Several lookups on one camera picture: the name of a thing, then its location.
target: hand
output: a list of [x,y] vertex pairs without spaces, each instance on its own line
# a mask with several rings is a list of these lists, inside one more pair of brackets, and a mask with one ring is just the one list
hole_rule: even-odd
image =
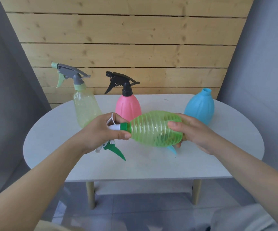
[[[168,127],[174,131],[182,132],[182,141],[189,140],[195,143],[202,151],[211,154],[208,150],[209,142],[218,134],[196,118],[181,113],[177,113],[177,115],[181,117],[182,122],[168,122]],[[182,141],[176,145],[178,148],[181,146]]]
[[[131,134],[127,131],[110,130],[107,126],[107,121],[111,118],[111,113],[99,115],[91,121],[85,128],[80,130],[71,139],[76,145],[82,148],[83,154],[89,153],[106,141],[109,140],[128,140]],[[128,122],[118,114],[113,113],[113,119],[116,124]]]

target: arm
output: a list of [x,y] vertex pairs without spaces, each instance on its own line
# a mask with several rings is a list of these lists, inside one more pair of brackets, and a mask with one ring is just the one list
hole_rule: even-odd
[[[84,154],[108,140],[131,137],[128,132],[109,130],[106,121],[110,117],[111,113],[96,117],[0,194],[0,230],[33,230]],[[118,115],[114,119],[126,122]]]
[[168,126],[214,155],[278,223],[278,171],[227,141],[195,118],[179,114],[183,123]]

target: bottle opening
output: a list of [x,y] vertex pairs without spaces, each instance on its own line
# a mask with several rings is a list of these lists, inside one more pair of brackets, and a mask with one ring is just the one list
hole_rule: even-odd
[[203,95],[210,95],[211,94],[211,89],[209,89],[209,88],[204,88],[204,89],[202,89],[202,91],[201,91],[201,93],[203,94]]

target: blue spray bottle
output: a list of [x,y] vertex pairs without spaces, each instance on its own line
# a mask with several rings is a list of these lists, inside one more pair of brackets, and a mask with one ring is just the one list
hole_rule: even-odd
[[214,100],[211,96],[211,89],[204,88],[191,98],[186,105],[184,114],[195,117],[208,125],[214,115]]

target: tabletop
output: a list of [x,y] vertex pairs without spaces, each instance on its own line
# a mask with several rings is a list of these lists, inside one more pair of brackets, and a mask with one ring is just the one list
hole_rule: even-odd
[[[114,112],[120,95],[96,95],[103,113]],[[142,113],[164,110],[183,113],[193,97],[190,94],[136,95]],[[258,159],[263,158],[263,139],[257,128],[240,112],[215,102],[215,113],[209,127]],[[23,155],[30,168],[35,167],[57,147],[80,130],[73,101],[45,114],[26,136]],[[135,179],[205,179],[228,178],[231,174],[212,155],[199,150],[194,143],[183,142],[177,155],[167,148],[148,147],[130,139],[116,140],[126,161],[109,150],[84,155],[68,175],[66,182],[135,180]]]

